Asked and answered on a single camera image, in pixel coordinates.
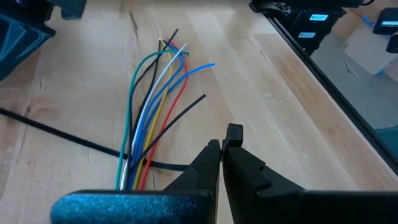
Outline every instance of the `yellow wire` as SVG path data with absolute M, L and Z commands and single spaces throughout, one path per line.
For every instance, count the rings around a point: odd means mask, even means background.
M 167 55 L 169 56 L 169 60 L 171 60 L 171 59 L 172 59 L 171 54 L 168 53 Z M 173 74 L 173 66 L 170 66 L 170 69 L 169 69 L 169 79 L 172 77 L 172 74 Z M 156 114 L 155 114 L 154 119 L 152 120 L 152 122 L 151 122 L 151 124 L 150 124 L 149 132 L 148 132 L 147 138 L 146 138 L 146 140 L 145 140 L 145 145 L 144 145 L 144 147 L 142 148 L 143 151 L 149 146 L 149 144 L 150 144 L 150 142 L 151 142 L 151 140 L 152 140 L 152 135 L 153 135 L 153 133 L 154 133 L 155 124 L 156 124 L 156 122 L 157 122 L 157 119 L 159 118 L 160 111 L 162 110 L 164 101 L 166 100 L 166 96 L 167 96 L 167 91 L 168 91 L 168 90 L 169 90 L 169 88 L 166 88 L 166 89 L 164 90 L 164 93 L 163 93 L 163 95 L 162 95 L 162 100 L 160 101 L 160 105 L 159 105 L 159 107 L 158 107 L 158 109 L 157 109 L 157 111 L 156 111 Z M 137 190 L 137 184 L 138 184 L 138 182 L 139 182 L 139 176 L 141 175 L 141 169 L 142 169 L 142 161 L 139 162 L 139 165 L 138 165 L 138 168 L 137 168 L 137 175 L 136 175 L 136 178 L 134 179 L 134 184 L 133 184 L 133 186 L 132 186 L 132 189 L 133 189 L 133 190 Z

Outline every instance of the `wooden table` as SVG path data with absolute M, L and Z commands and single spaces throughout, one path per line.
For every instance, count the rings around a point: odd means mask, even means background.
M 2 107 L 118 149 L 132 73 L 157 50 L 157 39 L 178 27 L 176 43 L 187 43 L 191 53 L 188 69 L 210 62 L 217 66 L 191 77 L 173 115 L 202 93 L 207 98 L 161 139 L 156 160 L 188 164 L 210 139 L 224 138 L 228 123 L 239 123 L 244 147 L 302 187 L 398 187 L 386 163 L 247 2 L 92 0 L 82 20 L 63 21 L 57 11 L 48 26 L 58 32 L 55 38 L 0 83 Z M 167 61 L 164 56 L 162 65 Z M 137 89 L 134 109 L 149 80 Z M 115 157 L 5 117 L 0 123 L 2 223 L 46 223 L 62 195 L 113 188 Z M 152 169 L 147 188 L 161 190 L 178 175 Z M 218 220 L 231 223 L 220 187 Z

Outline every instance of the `white wire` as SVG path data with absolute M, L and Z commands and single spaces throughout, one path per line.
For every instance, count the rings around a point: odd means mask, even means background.
M 174 63 L 175 59 L 177 59 L 177 57 L 181 54 L 181 52 L 184 50 L 184 48 L 187 46 L 187 44 L 184 44 L 181 49 L 174 55 L 173 59 L 166 65 L 166 67 L 164 68 L 163 72 L 159 75 L 159 78 L 156 80 L 155 85 L 153 86 L 152 90 L 150 91 L 147 101 L 144 104 L 144 108 L 142 109 L 142 113 L 141 116 L 139 117 L 138 120 L 138 125 L 137 125 L 137 131 L 134 133 L 134 138 L 132 139 L 132 143 L 131 143 L 131 151 L 133 152 L 134 146 L 136 145 L 136 141 L 137 141 L 137 134 L 139 132 L 139 130 L 141 129 L 142 123 L 144 122 L 144 114 L 146 112 L 146 109 L 148 107 L 148 104 L 150 102 L 150 99 L 152 98 L 152 95 L 154 94 L 157 86 L 159 85 L 160 81 L 162 80 L 163 76 L 166 74 L 167 70 L 169 69 L 169 67 Z M 122 180 L 121 180 L 121 186 L 120 186 L 120 190 L 124 190 L 125 186 L 124 184 L 126 183 L 126 179 L 127 179 L 127 163 L 124 166 L 123 169 L 123 174 L 122 174 Z
M 126 163 L 124 164 L 124 168 L 123 168 L 123 174 L 122 174 L 122 179 L 120 181 L 120 190 L 124 190 L 126 188 L 125 184 L 126 184 L 126 180 L 127 180 L 127 165 L 129 164 L 129 159 L 126 159 Z

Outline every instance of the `black cable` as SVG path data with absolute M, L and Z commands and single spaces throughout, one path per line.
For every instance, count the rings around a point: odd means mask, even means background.
M 188 112 L 190 109 L 192 109 L 195 105 L 197 105 L 201 100 L 203 100 L 206 97 L 205 94 L 203 94 L 201 97 L 199 97 L 197 100 L 195 100 L 191 105 L 189 105 L 187 108 L 185 108 L 179 115 L 177 115 L 160 133 L 156 138 L 149 144 L 149 146 L 144 150 L 144 152 L 141 154 L 141 157 L 133 163 L 131 166 L 131 169 L 134 170 L 137 168 L 139 161 L 141 161 L 146 154 L 152 149 L 154 144 L 166 133 L 167 130 L 169 130 L 186 112 Z
M 169 47 L 170 43 L 172 42 L 172 40 L 174 39 L 174 37 L 177 35 L 177 32 L 178 32 L 178 28 L 174 30 L 174 32 L 173 32 L 173 34 L 171 35 L 169 41 L 166 43 L 166 45 L 163 47 L 162 50 L 166 50 L 167 47 Z M 158 51 L 160 50 L 160 47 L 161 47 L 161 40 L 159 41 Z M 154 83 L 155 83 L 156 73 L 157 73 L 157 66 L 158 66 L 158 64 L 159 64 L 159 59 L 160 59 L 160 57 L 161 57 L 162 55 L 163 55 L 163 54 L 159 54 L 159 55 L 156 57 L 156 59 L 144 70 L 144 72 L 142 73 L 142 75 L 137 79 L 137 81 L 135 82 L 135 84 L 134 84 L 134 86 L 133 86 L 133 88 L 132 88 L 132 92 L 131 92 L 130 95 L 129 95 L 129 100 L 132 101 L 132 97 L 134 96 L 134 91 L 135 91 L 135 89 L 137 88 L 139 82 L 141 82 L 141 80 L 145 77 L 145 75 L 146 75 L 147 72 L 152 68 L 152 66 L 155 65 L 154 76 L 152 77 L 152 81 L 151 81 L 151 83 L 150 83 L 148 92 L 146 93 L 146 95 L 145 95 L 145 97 L 144 97 L 144 101 L 143 101 L 143 102 L 146 102 L 146 101 L 147 101 L 147 99 L 148 99 L 148 97 L 149 97 L 149 93 L 150 93 L 150 91 L 152 90 L 152 88 L 153 88 L 153 86 L 154 86 Z M 141 104 L 141 106 L 140 106 L 140 108 L 139 108 L 139 111 L 138 111 L 138 114 L 137 114 L 136 121 L 134 122 L 134 127 L 132 128 L 132 104 L 131 104 L 131 103 L 129 104 L 130 122 L 129 122 L 129 139 L 128 139 L 128 142 L 127 142 L 127 146 L 128 146 L 128 148 L 127 148 L 127 150 L 128 150 L 127 155 L 128 155 L 128 158 L 131 157 L 132 139 L 133 139 L 134 133 L 135 133 L 136 130 L 137 130 L 138 121 L 139 121 L 139 118 L 141 117 L 141 114 L 142 114 L 142 110 L 143 110 L 143 109 L 144 109 L 144 104 Z M 127 160 L 127 168 L 128 168 L 128 170 L 127 170 L 127 171 L 128 171 L 128 172 L 127 172 L 127 180 L 129 180 L 129 175 L 128 175 L 128 174 L 129 174 L 130 171 L 132 170 L 132 169 L 130 169 L 130 165 L 131 165 L 131 159 L 128 159 L 128 160 Z
M 158 45 L 157 45 L 157 51 L 160 51 L 160 48 L 161 48 L 161 47 L 162 47 L 162 42 L 161 42 L 161 40 L 159 40 L 159 41 L 158 41 Z M 159 65 L 159 60 L 157 60 L 156 63 L 155 63 L 154 75 L 152 76 L 152 80 L 150 81 L 150 85 L 149 85 L 149 88 L 148 88 L 148 92 L 147 92 L 147 94 L 145 95 L 144 101 L 143 101 L 143 102 L 147 101 L 147 99 L 148 99 L 148 97 L 149 97 L 149 93 L 150 93 L 150 91 L 151 91 L 151 90 L 153 89 L 153 87 L 154 87 L 155 80 L 156 80 L 156 74 L 157 74 L 157 67 L 158 67 L 158 65 Z M 142 74 L 141 77 L 143 77 L 149 69 L 150 69 L 150 67 L 148 67 L 148 68 L 144 71 L 144 73 Z M 130 121 L 129 121 L 129 140 L 128 140 L 128 152 L 127 152 L 128 157 L 127 157 L 127 158 L 131 158 L 131 151 L 132 151 L 132 149 L 131 149 L 131 144 L 132 144 L 132 139 L 133 139 L 133 137 L 134 137 L 135 130 L 137 129 L 137 124 L 138 124 L 137 121 L 139 120 L 139 117 L 140 117 L 141 114 L 142 114 L 143 107 L 144 107 L 144 104 L 141 104 L 141 106 L 140 106 L 140 108 L 139 108 L 139 112 L 138 112 L 137 118 L 136 118 L 136 122 L 135 122 L 135 124 L 134 124 L 134 129 L 133 129 L 133 127 L 132 127 L 132 105 L 131 105 L 131 103 L 129 104 L 129 116 L 130 116 Z M 131 159 L 128 159 L 128 160 L 127 160 L 127 179 L 126 179 L 126 183 L 128 183 L 128 182 L 129 182 L 129 179 L 130 179 L 130 175 L 128 175 L 128 174 L 130 174 L 130 171 L 131 171 L 130 165 L 131 165 Z
M 362 3 L 361 6 L 368 6 L 370 4 L 372 4 L 374 2 L 374 0 L 370 0 L 367 3 Z
M 95 149 L 97 151 L 106 153 L 106 154 L 111 155 L 111 156 L 119 157 L 119 153 L 120 152 L 117 151 L 117 150 L 110 149 L 108 147 L 101 146 L 101 145 L 99 145 L 97 143 L 93 143 L 93 142 L 88 141 L 86 139 L 82 139 L 82 138 L 79 138 L 77 136 L 68 134 L 68 133 L 66 133 L 64 131 L 52 128 L 50 126 L 47 126 L 45 124 L 39 123 L 37 121 L 34 121 L 32 119 L 26 118 L 24 116 L 21 116 L 21 115 L 19 115 L 17 113 L 14 113 L 12 111 L 6 110 L 4 108 L 0 108 L 0 114 L 3 115 L 3 116 L 6 116 L 8 118 L 14 119 L 16 121 L 19 121 L 21 123 L 24 123 L 26 125 L 32 126 L 34 128 L 37 128 L 37 129 L 39 129 L 41 131 L 44 131 L 46 133 L 50 133 L 50 134 L 53 134 L 53 135 L 58 136 L 60 138 L 66 139 L 68 141 L 77 143 L 79 145 Z M 160 169 L 174 170 L 174 171 L 184 171 L 188 167 L 187 165 L 166 164 L 166 163 L 163 163 L 163 162 L 155 162 L 155 161 L 152 161 L 150 166 L 151 167 L 160 168 Z
M 163 47 L 162 51 L 163 51 L 163 50 L 166 50 L 167 47 L 169 47 L 170 43 L 172 42 L 172 40 L 174 39 L 174 37 L 177 35 L 177 32 L 178 32 L 178 28 L 174 31 L 174 33 L 173 33 L 172 36 L 170 37 L 169 41 L 166 43 L 166 46 Z M 137 81 L 135 82 L 135 84 L 134 84 L 134 86 L 133 86 L 133 88 L 132 88 L 132 92 L 131 92 L 131 94 L 129 95 L 129 99 L 132 99 L 132 96 L 134 95 L 134 91 L 135 91 L 135 89 L 137 88 L 139 82 L 141 82 L 141 80 L 145 77 L 146 73 L 152 68 L 152 66 L 154 66 L 154 64 L 157 63 L 157 62 L 159 61 L 159 59 L 160 59 L 161 56 L 162 56 L 162 54 L 159 54 L 159 55 L 156 57 L 156 59 L 144 70 L 144 73 L 142 73 L 142 75 L 137 79 Z M 149 93 L 149 92 L 150 92 L 150 91 L 147 92 L 147 94 L 146 94 L 145 99 L 144 99 L 143 102 L 145 102 L 145 101 L 148 99 L 148 96 L 149 96 L 148 93 Z M 142 113 L 142 110 L 143 110 L 143 106 L 144 106 L 144 105 L 141 105 L 141 106 L 140 106 L 139 112 L 138 112 L 138 115 L 137 115 L 137 118 L 139 118 L 139 117 L 141 116 L 141 113 Z M 130 116 L 131 116 L 131 118 L 132 118 L 132 111 L 131 111 L 131 108 L 129 108 L 129 110 L 130 110 L 130 112 L 129 112 L 129 113 L 130 113 Z M 136 132 L 137 125 L 138 125 L 138 120 L 139 120 L 139 119 L 136 119 L 136 122 L 134 123 L 134 128 L 132 129 L 132 133 L 135 133 L 135 132 Z

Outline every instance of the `wire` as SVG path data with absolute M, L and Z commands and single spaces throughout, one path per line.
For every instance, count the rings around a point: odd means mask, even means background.
M 171 41 L 171 44 L 172 44 L 172 46 L 173 46 L 173 47 L 170 46 L 170 48 L 171 48 L 172 50 L 178 50 L 178 47 L 177 47 L 172 41 Z M 184 67 L 184 73 L 188 73 L 187 62 L 186 62 L 185 60 L 184 60 L 184 63 L 183 63 L 183 67 Z M 188 79 L 189 79 L 189 77 L 186 77 L 186 78 L 184 79 L 184 83 L 183 83 L 183 85 L 182 85 L 182 87 L 181 87 L 179 93 L 178 93 L 177 96 L 175 97 L 175 99 L 174 99 L 174 101 L 173 101 L 173 103 L 172 103 L 172 105 L 171 105 L 169 111 L 167 112 L 166 118 L 165 118 L 164 121 L 163 121 L 162 127 L 160 128 L 161 131 L 163 131 L 163 129 L 165 128 L 167 122 L 169 121 L 170 115 L 171 115 L 172 111 L 174 110 L 174 107 L 175 107 L 175 105 L 177 104 L 178 99 L 180 98 L 181 94 L 183 93 L 185 87 L 187 86 Z M 153 149 L 150 151 L 150 153 L 149 153 L 149 155 L 148 155 L 147 164 L 145 165 L 145 169 L 144 169 L 144 173 L 143 173 L 143 175 L 142 175 L 142 180 L 141 180 L 141 184 L 140 184 L 140 186 L 139 186 L 139 190 L 144 190 L 146 178 L 147 178 L 147 176 L 148 176 L 149 166 L 151 165 L 152 158 L 153 158 L 153 156 L 154 156 L 154 154 L 155 154 L 155 150 L 157 149 L 158 143 L 159 143 L 159 142 L 156 142 L 156 144 L 154 145 Z
M 47 125 L 42 124 L 40 122 L 34 121 L 34 120 L 30 119 L 30 118 L 26 118 L 24 116 L 21 116 L 21 115 L 19 115 L 17 113 L 14 113 L 12 111 L 6 110 L 4 108 L 0 108 L 0 114 L 3 115 L 3 116 L 6 116 L 8 118 L 14 119 L 16 121 L 19 121 L 19 122 L 21 122 L 23 124 L 29 125 L 29 126 L 31 126 L 33 128 L 37 128 L 37 129 L 39 129 L 41 131 L 44 131 L 46 133 L 53 134 L 53 135 L 55 135 L 57 137 L 60 137 L 62 139 L 74 142 L 74 143 L 79 144 L 81 146 L 92 148 L 94 150 L 97 150 L 99 152 L 103 152 L 103 153 L 108 154 L 110 156 L 119 157 L 119 151 L 117 151 L 117 150 L 108 148 L 106 146 L 99 145 L 97 143 L 91 142 L 91 141 L 86 140 L 86 139 L 82 139 L 82 138 L 74 136 L 72 134 L 68 134 L 68 133 L 66 133 L 64 131 L 52 128 L 50 126 L 47 126 Z M 151 166 L 152 167 L 156 167 L 156 168 L 160 168 L 160 169 L 173 170 L 173 171 L 184 171 L 188 167 L 188 165 L 167 164 L 167 163 L 164 163 L 164 162 L 155 162 L 155 164 L 153 164 L 153 161 L 151 163 Z
M 368 5 L 372 4 L 373 2 L 374 2 L 374 0 L 370 0 L 366 3 L 362 3 L 361 6 L 368 6 Z
M 182 55 L 179 55 L 178 57 L 180 58 L 181 65 L 180 65 L 180 67 L 177 69 L 177 71 L 174 73 L 173 77 L 174 77 L 175 75 L 177 75 L 178 73 L 180 73 L 180 71 L 182 70 L 182 67 L 183 67 L 183 57 L 182 57 Z M 159 107 L 159 105 L 160 105 L 160 101 L 159 101 L 158 104 L 156 105 L 155 109 L 152 111 L 151 117 L 150 117 L 150 119 L 148 119 L 149 122 L 147 122 L 147 125 L 145 126 L 145 128 L 144 128 L 144 130 L 143 130 L 143 134 L 141 135 L 142 137 L 146 135 L 146 131 L 148 130 L 149 125 L 150 125 L 150 121 L 152 121 L 152 119 L 153 119 L 153 117 L 154 117 L 154 115 L 155 115 L 156 109 Z M 129 187 L 132 185 L 132 182 L 131 182 L 131 180 L 130 180 L 130 177 L 131 177 L 130 174 L 131 174 L 131 172 L 128 172 L 127 174 L 124 173 L 124 175 L 129 175 L 128 177 L 124 176 L 124 178 L 125 178 L 124 184 L 127 183 L 127 186 L 129 186 Z
M 161 48 L 162 44 L 163 44 L 163 43 L 162 43 L 161 41 L 158 41 L 158 44 L 157 44 L 157 51 L 160 51 L 160 48 Z M 150 91 L 152 90 L 152 88 L 154 87 L 154 83 L 155 83 L 155 80 L 156 80 L 156 74 L 157 74 L 158 66 L 159 66 L 159 60 L 156 61 L 156 63 L 155 63 L 154 75 L 152 76 L 152 80 L 150 81 L 150 85 L 149 85 L 149 88 L 148 88 L 147 93 L 145 94 L 145 97 L 144 97 L 143 102 L 145 102 L 145 101 L 148 99 L 149 92 L 150 92 Z M 144 73 L 140 76 L 140 78 L 141 78 L 141 77 L 144 78 L 144 76 L 146 75 L 146 73 L 149 71 L 150 68 L 151 68 L 151 66 L 147 67 L 147 69 L 145 69 Z M 142 80 L 142 79 L 139 79 L 139 80 L 134 84 L 134 89 L 137 88 L 137 85 L 138 85 L 138 83 L 139 83 L 141 80 Z M 132 152 L 132 151 L 131 151 L 131 143 L 132 143 L 133 134 L 136 132 L 136 129 L 137 129 L 137 120 L 138 120 L 139 117 L 141 116 L 142 108 L 143 108 L 143 105 L 141 105 L 140 108 L 139 108 L 139 112 L 138 112 L 138 115 L 137 115 L 137 118 L 136 118 L 136 122 L 134 123 L 134 128 L 133 128 L 133 127 L 132 127 L 132 106 L 130 105 L 130 107 L 129 107 L 129 116 L 130 116 L 130 122 L 129 122 L 129 144 L 128 144 L 128 147 L 129 147 L 129 149 L 128 149 L 128 155 L 129 155 L 129 157 L 127 158 L 126 165 L 124 166 L 124 170 L 123 170 L 123 174 L 122 174 L 122 181 L 121 181 L 122 183 L 121 183 L 121 186 L 124 186 L 124 183 L 125 183 L 125 182 L 126 182 L 126 183 L 129 182 L 129 176 L 128 176 L 128 175 L 126 176 L 126 173 L 128 174 L 128 173 L 130 172 L 129 168 L 130 168 L 130 165 L 131 165 L 131 152 Z
M 366 16 L 362 16 L 362 20 L 369 26 L 374 27 L 374 24 Z
M 170 37 L 170 41 L 177 35 L 177 32 L 178 32 L 178 28 L 174 30 L 173 34 L 172 34 L 171 37 Z M 164 47 L 163 50 L 165 50 L 169 44 L 170 44 L 170 43 L 168 42 L 168 43 L 166 44 L 166 46 Z M 160 56 L 162 56 L 162 54 L 158 54 L 157 58 L 147 67 L 147 69 L 145 69 L 144 73 L 138 78 L 138 81 L 137 81 L 137 83 L 136 83 L 137 85 L 138 85 L 138 83 L 144 78 L 144 76 L 145 76 L 145 74 L 148 72 L 148 70 L 149 70 L 155 63 L 157 63 L 157 62 L 159 61 Z M 119 155 L 118 168 L 117 168 L 117 171 L 116 171 L 116 178 L 115 178 L 115 189 L 116 189 L 116 190 L 119 188 L 119 183 L 120 183 L 120 172 L 121 172 L 121 167 L 122 167 L 122 165 L 123 165 L 123 160 L 122 160 L 121 158 L 122 158 L 122 155 L 124 154 L 124 150 L 125 150 L 125 148 L 126 148 L 127 129 L 128 129 L 128 128 L 130 129 L 130 133 L 135 132 L 135 128 L 134 128 L 133 130 L 131 129 L 131 123 L 132 123 L 132 121 L 131 121 L 131 119 L 130 119 L 130 117 L 131 117 L 130 114 L 132 113 L 132 112 L 131 112 L 131 111 L 132 111 L 132 96 L 133 96 L 133 94 L 134 94 L 134 90 L 136 89 L 136 85 L 135 85 L 135 83 L 134 83 L 134 81 L 135 81 L 135 79 L 136 79 L 136 76 L 137 76 L 137 73 L 134 72 L 134 75 L 133 75 L 133 78 L 132 78 L 131 84 L 130 84 L 129 99 L 128 99 L 128 101 L 127 101 L 127 102 L 128 102 L 128 103 L 127 103 L 127 109 L 128 109 L 129 111 L 126 113 L 126 124 L 125 124 L 125 127 L 124 127 L 123 141 L 122 141 L 121 148 L 120 148 L 120 155 Z M 130 160 L 130 157 L 128 157 L 128 159 L 127 159 L 127 161 L 126 161 L 126 164 L 129 164 L 129 163 L 130 163 L 129 160 Z
M 192 75 L 192 74 L 194 74 L 195 72 L 199 72 L 200 70 L 203 70 L 203 69 L 205 69 L 205 68 L 213 67 L 213 66 L 215 66 L 215 65 L 216 65 L 215 63 L 210 63 L 210 64 L 207 64 L 207 65 L 202 65 L 201 67 L 198 67 L 198 68 L 196 68 L 196 69 L 193 69 L 193 70 L 189 71 L 188 73 L 186 73 L 185 75 L 183 75 L 181 78 L 179 78 L 179 79 L 172 85 L 172 87 L 170 87 L 169 91 L 170 91 L 170 90 L 173 90 L 180 82 L 182 82 L 182 80 L 183 80 L 184 78 L 188 77 L 189 75 Z M 167 82 L 165 83 L 165 85 L 159 90 L 158 94 L 156 94 L 156 96 L 152 99 L 152 101 L 151 101 L 150 104 L 149 104 L 149 109 L 143 114 L 143 117 L 144 117 L 144 118 L 147 117 L 148 111 L 150 110 L 150 108 L 152 107 L 152 105 L 155 103 L 156 99 L 158 99 L 158 97 L 160 96 L 160 94 L 162 94 L 162 92 L 163 92 L 163 91 L 166 89 L 166 87 L 171 83 L 171 81 L 174 79 L 174 77 L 172 77 L 169 81 L 167 81 Z M 127 186 L 129 187 L 129 189 L 130 189 L 131 184 L 132 184 L 132 183 L 127 183 Z
M 140 158 L 135 161 L 131 168 L 135 169 L 138 166 L 139 161 L 141 161 L 146 154 L 150 151 L 150 149 L 154 146 L 154 144 L 169 130 L 186 112 L 188 112 L 190 109 L 192 109 L 195 105 L 197 105 L 201 100 L 203 100 L 206 97 L 205 94 L 203 94 L 201 97 L 199 97 L 197 100 L 195 100 L 193 103 L 191 103 L 187 108 L 185 108 L 179 115 L 177 115 L 160 133 L 156 138 L 149 144 L 149 146 L 144 150 L 144 152 L 141 154 Z
M 160 81 L 162 80 L 163 76 L 165 75 L 167 69 L 169 69 L 169 67 L 171 66 L 171 64 L 173 64 L 173 62 L 175 61 L 175 59 L 181 54 L 182 50 L 187 46 L 187 44 L 184 44 L 184 46 L 174 55 L 173 59 L 166 65 L 166 67 L 164 68 L 163 72 L 159 75 L 159 78 L 156 80 L 154 88 L 150 91 L 149 93 L 149 97 L 147 99 L 147 101 L 144 103 L 144 109 L 142 110 L 143 113 L 146 112 L 146 109 L 148 107 L 148 103 L 149 103 L 149 99 L 152 98 L 152 95 L 155 92 L 156 87 L 159 85 Z M 139 120 L 138 120 L 138 125 L 137 125 L 137 131 L 134 133 L 134 138 L 132 139 L 132 144 L 131 144 L 131 148 L 132 148 L 132 156 L 133 156 L 133 160 L 134 162 L 137 161 L 136 157 L 141 153 L 138 149 L 138 147 L 136 147 L 136 143 L 137 140 L 140 139 L 141 137 L 141 129 L 142 129 L 142 124 L 143 124 L 143 115 L 140 116 Z M 135 179 L 135 172 L 136 170 L 133 169 L 133 180 Z
M 145 58 L 142 60 L 142 62 L 140 62 L 140 64 L 138 65 L 136 71 L 134 72 L 133 78 L 132 78 L 132 80 L 131 80 L 131 85 L 130 85 L 130 89 L 129 89 L 129 95 L 132 95 L 131 92 L 134 90 L 134 89 L 133 89 L 134 80 L 136 79 L 137 73 L 138 73 L 138 71 L 140 70 L 140 68 L 142 67 L 142 65 L 144 64 L 144 62 L 145 62 L 146 60 L 148 60 L 149 58 L 153 57 L 153 56 L 160 55 L 160 54 L 163 54 L 163 53 L 168 53 L 168 52 L 173 52 L 173 53 L 174 53 L 174 51 L 172 51 L 172 50 L 163 50 L 163 51 L 161 51 L 161 52 L 155 52 L 155 53 L 153 53 L 153 54 L 148 55 L 147 57 L 145 57 Z M 130 98 L 128 101 L 129 101 L 129 104 L 132 105 L 132 99 Z M 129 128 L 128 125 L 129 125 L 129 120 L 130 120 L 130 116 L 129 116 L 128 109 L 129 109 L 129 106 L 127 107 L 127 112 L 126 112 L 126 124 L 125 124 L 125 127 L 124 127 L 123 141 L 122 141 L 121 148 L 120 148 L 118 169 L 117 169 L 117 171 L 116 171 L 115 189 L 116 189 L 116 187 L 117 187 L 117 189 L 119 188 L 120 176 L 121 176 L 121 169 L 122 169 L 122 163 L 123 163 L 124 148 L 126 147 L 126 141 L 127 141 L 127 131 L 128 131 L 128 128 Z
M 163 43 L 163 41 L 159 39 L 159 44 L 160 44 L 160 43 L 163 45 L 163 47 L 166 47 L 166 44 Z M 167 53 L 167 56 L 168 56 L 169 60 L 171 61 L 171 60 L 172 60 L 171 54 L 170 54 L 170 53 Z M 173 66 L 171 65 L 171 66 L 170 66 L 170 69 L 169 69 L 169 80 L 171 79 L 172 74 L 173 74 Z M 152 135 L 153 135 L 153 133 L 154 133 L 155 125 L 156 125 L 157 119 L 159 118 L 160 112 L 162 111 L 163 104 L 164 104 L 164 102 L 165 102 L 165 100 L 166 100 L 166 96 L 167 96 L 167 91 L 165 91 L 165 92 L 163 93 L 163 95 L 162 95 L 162 99 L 161 99 L 161 101 L 160 101 L 160 106 L 159 106 L 158 109 L 156 110 L 155 118 L 154 118 L 154 120 L 152 121 L 152 124 L 150 125 L 149 133 L 148 133 L 147 139 L 146 139 L 146 141 L 145 141 L 145 146 L 144 146 L 144 147 L 148 147 L 148 145 L 149 145 L 149 143 L 150 143 L 150 140 L 152 140 Z M 138 182 L 139 182 L 139 176 L 140 176 L 141 169 L 142 169 L 142 162 L 143 162 L 143 161 L 140 161 L 140 163 L 139 163 L 139 165 L 138 165 L 138 168 L 137 168 L 136 178 L 134 179 L 134 183 L 133 183 L 133 186 L 132 186 L 132 189 L 133 189 L 133 190 L 135 190 L 135 189 L 137 188 L 137 184 L 138 184 Z

